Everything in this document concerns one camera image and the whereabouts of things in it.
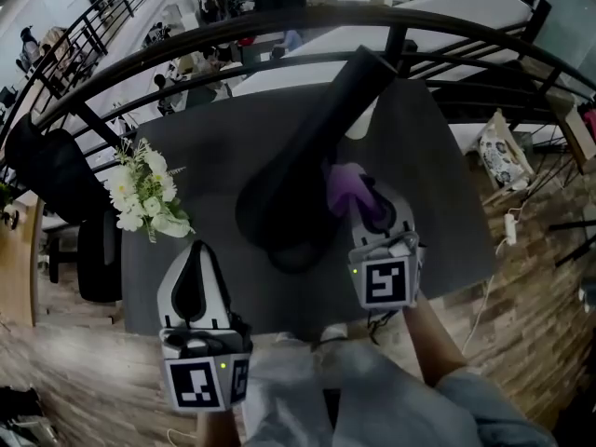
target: decorative pillow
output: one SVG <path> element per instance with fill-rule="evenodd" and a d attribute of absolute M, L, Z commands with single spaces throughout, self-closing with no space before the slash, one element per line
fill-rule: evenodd
<path fill-rule="evenodd" d="M 480 140 L 480 154 L 488 170 L 499 185 L 507 185 L 517 181 L 511 187 L 522 190 L 528 186 L 529 179 L 523 175 L 523 167 L 513 154 L 507 141 L 498 137 L 494 129 L 487 129 Z"/>

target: white flower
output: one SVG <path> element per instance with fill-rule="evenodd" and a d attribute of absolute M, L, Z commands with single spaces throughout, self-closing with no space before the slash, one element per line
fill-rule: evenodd
<path fill-rule="evenodd" d="M 147 211 L 149 217 L 155 217 L 161 210 L 161 204 L 157 200 L 157 197 L 149 197 L 142 203 L 142 206 Z"/>
<path fill-rule="evenodd" d="M 174 184 L 169 187 L 165 187 L 161 198 L 164 202 L 171 202 L 176 197 L 177 190 L 178 189 L 176 189 Z"/>
<path fill-rule="evenodd" d="M 142 218 L 133 213 L 120 213 L 115 226 L 122 230 L 136 232 L 137 229 L 142 227 Z"/>
<path fill-rule="evenodd" d="M 111 194 L 119 196 L 131 196 L 136 192 L 132 174 L 126 166 L 115 167 L 104 186 Z"/>
<path fill-rule="evenodd" d="M 176 197 L 176 185 L 174 184 L 174 179 L 169 174 L 154 174 L 153 180 L 158 182 L 161 185 L 163 190 L 162 198 L 164 202 L 171 202 Z"/>
<path fill-rule="evenodd" d="M 148 149 L 144 155 L 144 159 L 147 163 L 147 166 L 149 166 L 149 169 L 151 169 L 154 174 L 163 176 L 166 174 L 166 172 L 168 172 L 168 164 L 166 163 L 166 159 L 159 152 Z"/>
<path fill-rule="evenodd" d="M 193 229 L 187 220 L 176 219 L 173 215 L 158 214 L 151 221 L 151 225 L 157 232 L 170 237 L 186 237 Z"/>
<path fill-rule="evenodd" d="M 145 214 L 139 196 L 136 194 L 134 196 L 126 197 L 124 199 L 124 205 L 126 209 L 123 211 L 128 215 L 142 217 Z"/>
<path fill-rule="evenodd" d="M 110 199 L 112 200 L 112 205 L 115 207 L 116 210 L 119 210 L 121 212 L 127 210 L 125 197 L 119 194 L 118 192 L 110 192 Z"/>

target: white sneaker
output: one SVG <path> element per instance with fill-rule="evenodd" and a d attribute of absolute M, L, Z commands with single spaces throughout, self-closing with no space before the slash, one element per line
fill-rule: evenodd
<path fill-rule="evenodd" d="M 328 326 L 320 336 L 321 343 L 326 343 L 334 339 L 347 339 L 347 325 L 345 323 Z"/>

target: gray table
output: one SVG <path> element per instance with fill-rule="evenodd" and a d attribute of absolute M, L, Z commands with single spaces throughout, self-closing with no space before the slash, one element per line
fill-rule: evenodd
<path fill-rule="evenodd" d="M 217 254 L 233 309 L 254 332 L 292 331 L 310 338 L 333 322 L 363 318 L 346 269 L 346 226 L 321 262 L 301 275 L 275 269 L 235 221 L 237 195 L 277 153 L 327 85 L 267 91 L 198 106 L 143 124 L 140 135 L 162 152 L 196 236 Z M 396 80 L 379 99 L 368 135 L 347 138 L 340 161 L 356 161 L 410 201 L 428 246 L 422 290 L 436 297 L 492 275 L 495 258 L 479 197 L 464 158 L 424 82 Z M 189 239 L 125 232 L 122 279 L 130 332 L 160 328 L 156 291 Z"/>

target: chair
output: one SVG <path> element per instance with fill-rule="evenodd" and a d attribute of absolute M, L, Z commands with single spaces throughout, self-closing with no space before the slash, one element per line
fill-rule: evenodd
<path fill-rule="evenodd" d="M 81 296 L 96 303 L 122 299 L 121 231 L 108 192 L 93 174 L 73 137 L 62 129 L 42 136 L 25 115 L 9 133 L 8 165 L 19 181 L 38 194 L 69 224 L 80 224 L 77 252 L 50 246 L 50 280 L 58 282 L 58 264 L 77 263 Z"/>

